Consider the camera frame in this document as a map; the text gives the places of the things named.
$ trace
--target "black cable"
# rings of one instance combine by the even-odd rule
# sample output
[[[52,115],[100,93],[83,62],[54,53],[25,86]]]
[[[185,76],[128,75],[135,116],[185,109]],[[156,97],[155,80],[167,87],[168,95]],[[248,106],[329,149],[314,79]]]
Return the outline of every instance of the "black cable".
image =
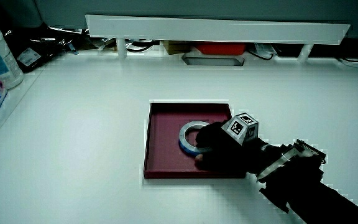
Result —
[[[127,51],[129,51],[129,52],[143,52],[143,51],[145,51],[145,50],[147,50],[147,49],[149,49],[149,48],[151,48],[151,47],[152,47],[152,46],[148,46],[148,47],[144,47],[144,48],[142,48],[142,49],[137,49],[137,50],[127,48]]]
[[[270,59],[273,58],[273,55],[274,55],[274,54],[272,54],[272,56],[270,56],[270,58],[264,58],[264,57],[261,57],[261,56],[259,56],[259,55],[257,55],[257,54],[252,53],[252,52],[249,51],[249,50],[247,50],[247,51],[248,51],[248,53],[252,54],[253,56],[258,57],[258,58],[263,59],[263,60],[270,60]]]
[[[151,40],[151,41],[145,41],[145,42],[133,41],[132,45],[135,47],[148,47],[151,45],[160,45],[160,41],[159,40]]]
[[[346,58],[341,58],[342,60],[345,60],[347,62],[358,62],[358,60],[350,60],[350,59],[346,59]]]

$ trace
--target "red tray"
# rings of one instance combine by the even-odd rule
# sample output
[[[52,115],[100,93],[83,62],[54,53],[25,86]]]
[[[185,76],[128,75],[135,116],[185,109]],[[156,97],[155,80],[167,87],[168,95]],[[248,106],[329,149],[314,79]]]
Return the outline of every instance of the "red tray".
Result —
[[[223,103],[151,103],[144,178],[244,178],[245,172],[199,170],[194,157],[178,143],[181,127],[190,121],[213,123],[230,118],[229,105]],[[195,132],[189,135],[190,143],[195,136]]]

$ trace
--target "cable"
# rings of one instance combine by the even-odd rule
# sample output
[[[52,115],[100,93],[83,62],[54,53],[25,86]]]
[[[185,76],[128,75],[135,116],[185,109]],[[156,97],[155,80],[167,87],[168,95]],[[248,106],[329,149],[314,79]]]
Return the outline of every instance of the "cable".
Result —
[[[273,58],[273,55],[274,55],[274,54],[272,54],[272,56],[270,56],[270,58],[264,58],[264,57],[261,57],[261,56],[255,54],[255,53],[252,53],[252,52],[249,51],[249,50],[247,50],[247,51],[248,51],[248,53],[252,54],[253,56],[258,57],[258,58],[263,59],[263,60],[270,60],[270,59]]]
[[[342,60],[345,60],[347,62],[358,62],[358,60],[350,60],[350,59],[346,59],[346,58],[341,58]]]
[[[150,40],[150,41],[133,41],[133,42],[129,42],[128,44],[126,44],[126,48],[127,51],[129,52],[143,52],[148,50],[149,48],[153,47],[153,45],[159,45],[160,41],[159,40]],[[129,48],[129,46],[134,46],[134,47],[143,47],[142,49],[131,49]]]

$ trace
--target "black glove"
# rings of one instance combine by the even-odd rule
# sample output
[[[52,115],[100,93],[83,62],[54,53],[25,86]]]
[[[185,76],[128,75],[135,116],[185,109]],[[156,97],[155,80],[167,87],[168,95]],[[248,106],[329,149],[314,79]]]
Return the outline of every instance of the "black glove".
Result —
[[[196,156],[196,164],[200,169],[244,170],[251,174],[259,174],[280,158],[282,153],[293,147],[292,145],[272,146],[259,138],[245,142],[241,146],[221,128],[225,122],[209,124],[201,128],[197,134],[197,147],[213,149],[211,152]],[[266,182],[271,179],[270,185],[282,183],[283,180],[291,183],[294,179],[319,182],[322,177],[318,169],[320,162],[321,159],[315,156],[297,158],[260,181]]]
[[[257,138],[241,146],[221,128],[225,122],[215,122],[200,129],[196,137],[197,147],[211,147],[213,150],[196,156],[198,167],[258,173],[265,164],[261,160],[260,148],[267,143]]]

